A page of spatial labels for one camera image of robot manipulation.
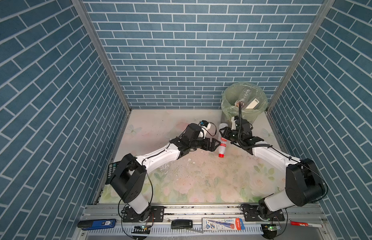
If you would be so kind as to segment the pink label red cap bottle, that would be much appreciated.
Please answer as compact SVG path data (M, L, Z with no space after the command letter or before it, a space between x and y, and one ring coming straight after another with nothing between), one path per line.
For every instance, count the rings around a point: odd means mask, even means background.
M219 125L219 141L220 141L220 146L218 147L218 152L219 152L219 158L224 158L225 157L225 151L226 151L226 146L227 146L227 139L225 139L221 133L221 129L224 129L228 126L226 123L220 123Z

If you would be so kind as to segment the frosted clear bottle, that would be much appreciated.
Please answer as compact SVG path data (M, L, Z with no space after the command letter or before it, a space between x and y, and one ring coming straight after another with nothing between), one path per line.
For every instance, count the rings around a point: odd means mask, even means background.
M260 103L260 101L257 98L254 98L247 106L246 110L253 110L257 107L257 105Z

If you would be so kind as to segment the brown coffee bottle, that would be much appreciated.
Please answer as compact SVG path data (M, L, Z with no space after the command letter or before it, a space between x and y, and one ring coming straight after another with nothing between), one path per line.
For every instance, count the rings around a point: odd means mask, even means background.
M245 109L248 106L248 104L244 101L236 101L235 106L238 108L241 107L242 109Z

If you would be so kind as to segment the clear crushed water bottle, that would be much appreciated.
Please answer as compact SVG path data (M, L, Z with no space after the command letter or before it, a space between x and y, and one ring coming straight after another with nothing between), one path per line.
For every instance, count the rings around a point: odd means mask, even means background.
M238 101L244 101L249 104L252 97L252 92L252 89L243 89L238 97Z

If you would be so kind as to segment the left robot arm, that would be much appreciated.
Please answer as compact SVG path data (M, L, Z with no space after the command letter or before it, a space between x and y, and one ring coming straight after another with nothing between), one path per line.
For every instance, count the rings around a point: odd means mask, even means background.
M208 121L189 124L178 137L156 151L137 157L125 155L121 161L108 165L106 184L111 185L121 200L136 214L145 215L151 204L151 200L147 200L141 193L146 176L191 151L201 149L214 152L220 142L214 138L215 135L207 138L214 125Z

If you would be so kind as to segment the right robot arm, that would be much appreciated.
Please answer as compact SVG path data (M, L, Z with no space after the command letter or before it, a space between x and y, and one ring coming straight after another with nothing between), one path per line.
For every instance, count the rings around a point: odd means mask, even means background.
M238 116L232 119L232 126L224 124L219 127L220 135L231 144L263 159L285 174L285 188L259 200L257 211L261 218L269 219L282 209L302 207L327 195L329 187L313 160L300 159L277 150L264 139L254 136L252 130L252 124Z

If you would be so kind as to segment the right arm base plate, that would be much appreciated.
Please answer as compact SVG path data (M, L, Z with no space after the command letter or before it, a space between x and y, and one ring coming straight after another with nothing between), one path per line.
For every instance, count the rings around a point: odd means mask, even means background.
M241 204L240 210L244 213L246 222L273 220L282 222L286 220L282 210L272 212L264 205Z

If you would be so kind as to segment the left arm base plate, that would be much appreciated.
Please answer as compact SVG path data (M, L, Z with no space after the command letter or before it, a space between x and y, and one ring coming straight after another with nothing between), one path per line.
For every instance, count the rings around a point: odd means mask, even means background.
M122 220L126 223L163 222L164 206L148 206L141 214L128 206L123 210Z

